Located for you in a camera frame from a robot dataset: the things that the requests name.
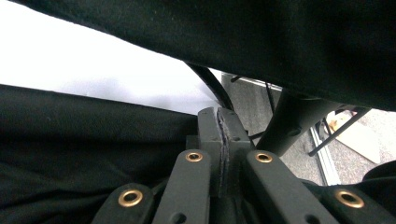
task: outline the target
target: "floor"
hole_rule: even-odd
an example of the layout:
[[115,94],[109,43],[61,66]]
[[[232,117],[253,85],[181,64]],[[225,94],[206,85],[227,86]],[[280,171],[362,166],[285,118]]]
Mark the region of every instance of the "floor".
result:
[[[249,131],[249,134],[264,131],[272,117],[266,89],[242,79],[232,83],[230,81],[231,77],[224,75],[221,82],[229,93],[235,112],[244,124],[245,129]],[[273,91],[273,94],[277,102],[280,92]],[[394,138],[396,134],[396,113],[374,109],[359,122],[370,127],[377,134],[381,163],[396,160],[396,138]],[[280,159],[297,177],[324,185],[325,182],[319,169],[318,156],[309,157],[307,155],[314,147],[311,133],[307,132]],[[363,158],[363,156],[337,140],[332,141],[328,148],[341,184],[360,182],[367,171],[378,165]]]

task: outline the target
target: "metal rod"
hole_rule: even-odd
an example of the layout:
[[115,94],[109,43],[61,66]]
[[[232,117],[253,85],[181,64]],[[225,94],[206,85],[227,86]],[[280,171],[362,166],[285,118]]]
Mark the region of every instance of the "metal rod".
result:
[[249,136],[249,138],[250,138],[251,140],[254,140],[254,139],[256,139],[256,138],[260,138],[260,137],[264,134],[264,132],[255,133],[255,134]]
[[329,136],[332,135],[332,130],[330,130],[329,123],[327,122],[326,118],[323,118],[323,123],[324,123],[324,126],[326,127],[326,130],[327,130]]
[[[223,75],[224,75],[224,76],[228,76],[228,77],[233,77],[233,75],[230,75],[230,74],[227,74],[227,73],[223,73]],[[260,80],[257,80],[257,79],[251,79],[251,78],[247,78],[247,77],[241,77],[241,78],[239,78],[239,80],[245,81],[245,82],[248,82],[248,83],[257,85],[257,86],[265,87],[265,82],[260,81]],[[282,88],[280,88],[280,87],[278,87],[278,86],[276,86],[276,85],[274,85],[274,84],[272,84],[272,85],[270,86],[270,89],[271,89],[272,91],[282,91]]]
[[330,135],[324,142],[322,142],[318,147],[316,147],[314,150],[310,151],[308,155],[310,157],[314,156],[317,154],[324,146],[329,144],[332,140],[334,140],[338,135],[343,133],[347,128],[349,128],[353,123],[358,121],[361,117],[363,117],[365,114],[367,114],[371,108],[362,108],[360,112],[353,116],[347,123],[345,123],[343,126],[340,127],[340,129],[337,130],[337,132],[333,133]]
[[[312,137],[314,139],[315,146],[319,146],[322,141],[315,128],[310,129]],[[323,181],[327,186],[339,185],[341,184],[340,177],[335,169],[334,161],[332,160],[332,155],[327,146],[323,147],[321,151],[318,152],[320,171],[322,173]]]
[[282,156],[303,133],[340,105],[283,89],[257,149]]
[[232,77],[232,78],[231,78],[231,82],[235,82],[235,81],[238,80],[239,78],[241,78],[241,77]]
[[233,111],[233,102],[231,102],[230,96],[228,95],[227,91],[224,90],[218,79],[212,74],[212,72],[210,72],[208,68],[192,63],[186,63],[186,65],[190,69],[192,69],[192,71],[194,71],[195,74],[213,92],[222,107]]

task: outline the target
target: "black canopy fabric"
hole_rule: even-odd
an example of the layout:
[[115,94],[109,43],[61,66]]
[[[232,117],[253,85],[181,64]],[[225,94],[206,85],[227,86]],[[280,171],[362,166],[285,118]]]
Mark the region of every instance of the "black canopy fabric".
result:
[[15,2],[188,63],[396,111],[395,1]]
[[88,223],[119,186],[168,177],[197,118],[0,85],[0,223]]

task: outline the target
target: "black pole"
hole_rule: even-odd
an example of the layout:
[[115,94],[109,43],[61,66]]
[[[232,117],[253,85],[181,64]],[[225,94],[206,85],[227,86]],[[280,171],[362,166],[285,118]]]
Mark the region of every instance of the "black pole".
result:
[[349,121],[347,121],[343,126],[340,127],[335,133],[330,135],[326,140],[324,140],[319,146],[317,146],[314,150],[310,151],[308,155],[310,157],[315,156],[323,147],[329,144],[332,140],[334,140],[338,135],[343,133],[347,128],[349,128],[353,123],[361,119],[365,114],[367,114],[371,109],[370,108],[362,108],[358,114],[353,116]]
[[275,102],[274,102],[274,96],[270,90],[270,87],[268,86],[268,83],[265,82],[265,89],[267,89],[267,95],[268,95],[268,100],[270,101],[270,106],[271,106],[271,111],[273,114],[275,113]]
[[341,104],[283,89],[276,111],[256,146],[282,156],[297,139]]
[[326,127],[326,130],[327,130],[328,135],[329,135],[329,136],[332,135],[332,130],[330,129],[330,126],[329,126],[329,124],[327,123],[326,118],[323,118],[323,123],[324,123],[324,126]]
[[192,63],[186,63],[186,65],[188,65],[189,68],[192,69],[192,71],[194,71],[195,74],[198,75],[198,77],[213,92],[222,107],[233,111],[233,102],[231,102],[230,96],[208,68]]
[[237,81],[239,78],[241,78],[241,77],[232,77],[232,78],[231,78],[231,82],[235,82],[235,81]]

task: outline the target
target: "brass grommet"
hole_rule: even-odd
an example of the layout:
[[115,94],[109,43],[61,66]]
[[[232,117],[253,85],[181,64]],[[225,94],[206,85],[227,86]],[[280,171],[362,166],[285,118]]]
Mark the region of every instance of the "brass grommet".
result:
[[[131,194],[133,194],[135,198],[133,198],[132,200],[126,200],[125,198]],[[139,204],[142,201],[142,199],[143,199],[142,191],[137,189],[127,189],[123,191],[122,194],[120,195],[119,204],[122,207],[132,207]]]
[[271,162],[272,156],[267,155],[265,153],[257,153],[256,160],[260,162]]
[[204,156],[198,152],[191,152],[186,155],[187,161],[200,161]]
[[364,206],[364,201],[361,197],[346,189],[338,189],[335,192],[335,198],[349,207],[362,208]]

